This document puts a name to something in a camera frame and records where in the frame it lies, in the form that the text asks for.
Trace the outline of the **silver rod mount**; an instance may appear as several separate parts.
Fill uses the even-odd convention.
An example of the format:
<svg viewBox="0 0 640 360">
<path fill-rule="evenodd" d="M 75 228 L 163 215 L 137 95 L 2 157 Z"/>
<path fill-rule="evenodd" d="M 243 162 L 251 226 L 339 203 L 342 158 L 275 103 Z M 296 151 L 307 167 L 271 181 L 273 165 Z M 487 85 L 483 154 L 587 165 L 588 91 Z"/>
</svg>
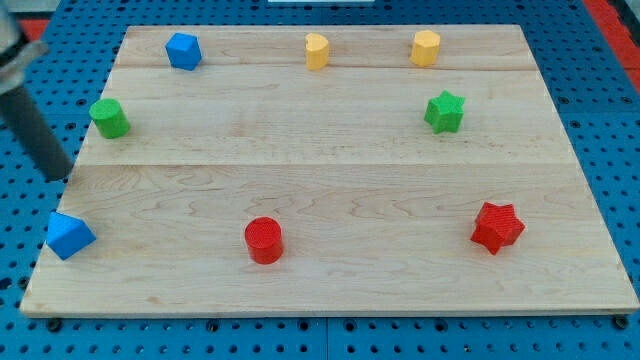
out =
<svg viewBox="0 0 640 360">
<path fill-rule="evenodd" d="M 24 83 L 25 69 L 49 52 L 42 40 L 30 40 L 23 27 L 1 0 L 1 94 Z"/>
</svg>

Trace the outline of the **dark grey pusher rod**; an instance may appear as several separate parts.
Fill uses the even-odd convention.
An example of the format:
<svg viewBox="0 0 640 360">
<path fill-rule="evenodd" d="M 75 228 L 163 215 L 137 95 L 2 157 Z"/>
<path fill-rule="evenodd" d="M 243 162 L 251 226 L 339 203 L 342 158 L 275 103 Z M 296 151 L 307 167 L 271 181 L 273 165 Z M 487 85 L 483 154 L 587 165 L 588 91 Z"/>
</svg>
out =
<svg viewBox="0 0 640 360">
<path fill-rule="evenodd" d="M 46 180 L 70 174 L 73 162 L 24 86 L 1 95 L 1 117 Z"/>
</svg>

